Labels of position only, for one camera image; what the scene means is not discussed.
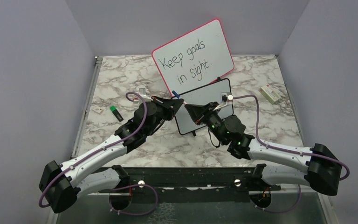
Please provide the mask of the black framed whiteboard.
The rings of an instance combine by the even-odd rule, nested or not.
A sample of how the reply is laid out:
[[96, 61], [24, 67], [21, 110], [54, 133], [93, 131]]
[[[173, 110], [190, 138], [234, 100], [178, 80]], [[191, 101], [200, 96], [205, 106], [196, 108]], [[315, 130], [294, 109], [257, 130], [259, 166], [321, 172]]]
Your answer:
[[[222, 101], [222, 96], [228, 94], [232, 94], [231, 82], [228, 78], [224, 78], [187, 92], [175, 93], [172, 99], [177, 99], [177, 97], [180, 97], [184, 99], [186, 103], [195, 105], [205, 105], [210, 102], [223, 104], [224, 102]], [[175, 121], [177, 124], [178, 132], [181, 135], [193, 133], [205, 127], [205, 125], [196, 125], [192, 121], [184, 105], [182, 105], [176, 113]]]

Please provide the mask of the blue whiteboard marker pen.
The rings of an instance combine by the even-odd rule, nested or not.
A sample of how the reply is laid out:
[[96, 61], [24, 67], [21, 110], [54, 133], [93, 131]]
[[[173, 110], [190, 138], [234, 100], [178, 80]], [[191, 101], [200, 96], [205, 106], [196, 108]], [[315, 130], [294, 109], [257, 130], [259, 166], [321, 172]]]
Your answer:
[[176, 92], [172, 91], [172, 99], [175, 101], [176, 104], [181, 103], [181, 105], [186, 105], [186, 102], [181, 96]]

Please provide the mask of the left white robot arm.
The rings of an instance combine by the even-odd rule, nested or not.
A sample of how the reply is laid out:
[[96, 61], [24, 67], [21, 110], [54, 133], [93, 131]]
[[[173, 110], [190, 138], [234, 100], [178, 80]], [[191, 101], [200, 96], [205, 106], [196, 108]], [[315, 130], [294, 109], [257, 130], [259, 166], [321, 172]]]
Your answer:
[[150, 101], [145, 101], [139, 94], [136, 97], [141, 104], [133, 118], [103, 143], [69, 161], [61, 164], [51, 161], [45, 166], [39, 183], [41, 208], [50, 207], [57, 214], [90, 193], [109, 188], [120, 192], [127, 188], [129, 177], [121, 166], [116, 165], [103, 172], [98, 172], [98, 169], [145, 143], [160, 124], [174, 118], [184, 103], [180, 98], [152, 96]]

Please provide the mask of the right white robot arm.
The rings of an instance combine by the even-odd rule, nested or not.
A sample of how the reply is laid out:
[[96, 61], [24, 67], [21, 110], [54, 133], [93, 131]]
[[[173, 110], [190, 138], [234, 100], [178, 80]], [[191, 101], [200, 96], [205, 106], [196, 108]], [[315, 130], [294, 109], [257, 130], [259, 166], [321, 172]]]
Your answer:
[[342, 163], [323, 144], [314, 147], [289, 147], [245, 133], [245, 125], [236, 115], [219, 116], [218, 103], [186, 104], [185, 109], [197, 125], [205, 125], [227, 151], [237, 159], [263, 160], [276, 163], [275, 168], [263, 168], [250, 177], [251, 186], [261, 190], [278, 183], [311, 187], [318, 193], [336, 196]]

